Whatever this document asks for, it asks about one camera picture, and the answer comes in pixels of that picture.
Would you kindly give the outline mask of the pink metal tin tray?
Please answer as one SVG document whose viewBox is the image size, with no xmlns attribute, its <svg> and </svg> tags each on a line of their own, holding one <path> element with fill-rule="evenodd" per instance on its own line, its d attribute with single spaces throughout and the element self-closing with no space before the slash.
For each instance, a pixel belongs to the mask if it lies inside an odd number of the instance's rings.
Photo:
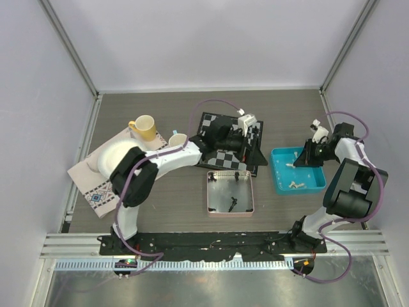
<svg viewBox="0 0 409 307">
<path fill-rule="evenodd" d="M 231 212 L 231 197 L 238 200 Z M 251 217 L 254 213 L 252 175 L 249 171 L 209 171 L 206 186 L 210 217 Z"/>
</svg>

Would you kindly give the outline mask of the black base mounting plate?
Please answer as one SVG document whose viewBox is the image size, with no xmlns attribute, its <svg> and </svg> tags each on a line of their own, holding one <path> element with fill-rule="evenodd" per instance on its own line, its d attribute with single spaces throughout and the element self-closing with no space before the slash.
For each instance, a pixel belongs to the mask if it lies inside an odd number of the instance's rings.
<svg viewBox="0 0 409 307">
<path fill-rule="evenodd" d="M 129 247 L 142 260 L 162 255 L 168 262 L 231 261 L 238 253 L 245 262 L 281 260 L 284 254 L 326 253 L 326 244 L 315 239 L 297 242 L 290 232 L 182 232 L 137 233 L 126 243 L 115 234 L 97 237 L 102 256 L 131 255 Z"/>
</svg>

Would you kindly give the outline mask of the white paper plate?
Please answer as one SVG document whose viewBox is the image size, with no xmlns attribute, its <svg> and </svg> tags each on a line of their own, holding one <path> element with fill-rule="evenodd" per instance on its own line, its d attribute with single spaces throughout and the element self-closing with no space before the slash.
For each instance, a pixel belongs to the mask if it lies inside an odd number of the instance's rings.
<svg viewBox="0 0 409 307">
<path fill-rule="evenodd" d="M 97 160 L 98 170 L 102 176 L 109 179 L 122 158 L 133 147 L 139 147 L 142 151 L 147 151 L 147 147 L 141 141 L 133 138 L 113 141 L 104 148 Z"/>
</svg>

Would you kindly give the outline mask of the aluminium frame rail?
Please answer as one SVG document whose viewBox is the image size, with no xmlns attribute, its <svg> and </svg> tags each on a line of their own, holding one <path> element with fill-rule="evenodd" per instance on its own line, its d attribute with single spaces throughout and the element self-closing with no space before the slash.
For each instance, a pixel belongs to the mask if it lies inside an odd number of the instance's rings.
<svg viewBox="0 0 409 307">
<path fill-rule="evenodd" d="M 99 92 L 94 85 L 94 82 L 91 80 L 91 77 L 80 59 L 80 56 L 74 47 L 72 40 L 70 39 L 68 33 L 66 32 L 66 29 L 61 22 L 60 18 L 57 15 L 57 12 L 55 11 L 52 3 L 49 0 L 39 0 L 38 1 L 40 6 L 42 7 L 42 10 L 44 11 L 45 15 L 47 16 L 50 24 L 54 28 L 57 36 L 59 37 L 61 43 L 63 44 L 63 47 L 67 51 L 69 57 L 73 61 L 76 69 L 80 73 L 83 81 L 86 83 L 86 86 L 88 87 L 89 91 L 91 92 L 93 97 L 98 97 Z"/>
</svg>

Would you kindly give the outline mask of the light blue mug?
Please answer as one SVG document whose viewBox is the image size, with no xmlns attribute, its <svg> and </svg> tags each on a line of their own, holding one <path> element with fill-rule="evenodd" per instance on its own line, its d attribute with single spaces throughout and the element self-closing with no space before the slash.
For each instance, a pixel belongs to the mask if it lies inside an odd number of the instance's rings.
<svg viewBox="0 0 409 307">
<path fill-rule="evenodd" d="M 173 135 L 169 138 L 168 144 L 170 147 L 182 146 L 187 140 L 187 135 L 173 130 Z"/>
</svg>

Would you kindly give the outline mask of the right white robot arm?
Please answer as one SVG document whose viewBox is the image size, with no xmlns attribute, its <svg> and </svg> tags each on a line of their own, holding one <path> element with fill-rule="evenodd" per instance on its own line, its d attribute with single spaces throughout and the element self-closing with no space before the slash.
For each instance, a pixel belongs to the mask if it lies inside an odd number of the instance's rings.
<svg viewBox="0 0 409 307">
<path fill-rule="evenodd" d="M 327 230 L 369 219 L 389 177 L 370 162 L 364 141 L 354 135 L 353 125 L 340 123 L 329 132 L 314 120 L 311 130 L 314 134 L 306 140 L 294 167 L 318 168 L 326 161 L 337 161 L 339 168 L 327 187 L 322 207 L 296 221 L 291 229 L 288 243 L 297 253 L 316 249 Z"/>
</svg>

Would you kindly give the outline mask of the patterned cloth placemat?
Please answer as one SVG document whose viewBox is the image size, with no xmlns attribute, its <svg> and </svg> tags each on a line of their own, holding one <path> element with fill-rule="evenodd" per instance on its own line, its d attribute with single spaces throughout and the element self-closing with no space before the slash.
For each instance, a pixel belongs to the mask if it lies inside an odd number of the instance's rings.
<svg viewBox="0 0 409 307">
<path fill-rule="evenodd" d="M 123 139 L 135 139 L 143 145 L 145 150 L 160 150 L 169 146 L 158 132 L 153 141 L 145 142 L 132 129 L 125 128 L 68 170 L 68 174 L 79 192 L 99 218 L 115 209 L 119 197 L 113 193 L 109 179 L 99 172 L 98 158 L 106 147 Z"/>
</svg>

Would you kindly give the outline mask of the blue plastic tray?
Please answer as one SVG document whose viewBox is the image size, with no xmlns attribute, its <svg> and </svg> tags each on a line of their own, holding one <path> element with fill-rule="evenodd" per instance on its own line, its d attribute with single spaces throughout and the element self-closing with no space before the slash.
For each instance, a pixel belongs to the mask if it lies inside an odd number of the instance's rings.
<svg viewBox="0 0 409 307">
<path fill-rule="evenodd" d="M 298 194 L 320 193 L 326 188 L 327 181 L 322 168 L 291 168 L 287 163 L 293 164 L 301 154 L 302 147 L 274 148 L 270 154 L 272 179 L 276 193 L 283 196 Z M 294 181 L 305 186 L 290 189 L 288 186 Z"/>
</svg>

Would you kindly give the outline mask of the black chess piece in tin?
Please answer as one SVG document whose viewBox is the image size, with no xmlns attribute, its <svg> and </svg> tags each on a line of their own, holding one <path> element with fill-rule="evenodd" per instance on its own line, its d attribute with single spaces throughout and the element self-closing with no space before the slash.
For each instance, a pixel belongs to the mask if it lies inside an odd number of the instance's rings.
<svg viewBox="0 0 409 307">
<path fill-rule="evenodd" d="M 231 212 L 234 209 L 234 207 L 237 205 L 237 202 L 238 200 L 236 198 L 231 197 L 231 205 L 228 209 L 228 212 Z"/>
</svg>

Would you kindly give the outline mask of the yellow mug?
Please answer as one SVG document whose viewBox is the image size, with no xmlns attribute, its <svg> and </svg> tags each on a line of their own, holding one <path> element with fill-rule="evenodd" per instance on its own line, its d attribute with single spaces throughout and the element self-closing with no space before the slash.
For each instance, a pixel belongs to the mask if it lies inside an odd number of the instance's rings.
<svg viewBox="0 0 409 307">
<path fill-rule="evenodd" d="M 155 120 L 150 115 L 141 115 L 134 121 L 129 121 L 128 127 L 138 133 L 145 141 L 153 141 L 156 137 Z"/>
</svg>

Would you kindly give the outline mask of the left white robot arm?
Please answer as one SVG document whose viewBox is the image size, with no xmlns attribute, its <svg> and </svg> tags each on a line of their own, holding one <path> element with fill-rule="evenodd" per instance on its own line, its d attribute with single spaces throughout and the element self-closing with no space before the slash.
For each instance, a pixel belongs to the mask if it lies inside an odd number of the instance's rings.
<svg viewBox="0 0 409 307">
<path fill-rule="evenodd" d="M 120 197 L 112 226 L 117 236 L 114 248 L 122 255 L 135 250 L 139 205 L 151 193 L 156 179 L 170 171 L 195 166 L 217 151 L 232 152 L 248 166 L 266 166 L 257 134 L 253 140 L 247 137 L 255 123 L 255 117 L 247 114 L 238 118 L 238 127 L 234 128 L 230 117 L 218 116 L 182 145 L 149 152 L 138 146 L 127 150 L 109 176 L 113 192 Z"/>
</svg>

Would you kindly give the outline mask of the black white chess board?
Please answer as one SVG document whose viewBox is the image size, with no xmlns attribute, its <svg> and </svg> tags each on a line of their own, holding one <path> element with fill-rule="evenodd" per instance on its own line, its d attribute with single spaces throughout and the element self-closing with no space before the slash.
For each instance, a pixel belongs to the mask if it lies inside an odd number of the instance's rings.
<svg viewBox="0 0 409 307">
<path fill-rule="evenodd" d="M 218 117 L 220 117 L 220 114 L 203 112 L 201 115 L 197 133 L 202 134 L 203 131 L 206 130 L 210 126 L 210 124 Z M 250 143 L 255 136 L 258 136 L 259 140 L 261 141 L 263 135 L 263 124 L 263 121 L 258 120 L 255 124 L 249 127 L 247 132 L 248 143 Z M 257 127 L 259 129 L 258 134 L 253 133 L 254 127 Z M 258 174 L 257 166 L 248 166 L 246 163 L 239 161 L 234 156 L 233 152 L 218 151 L 214 153 L 208 160 L 200 162 L 197 167 L 213 170 L 247 170 L 253 177 L 257 177 Z"/>
</svg>

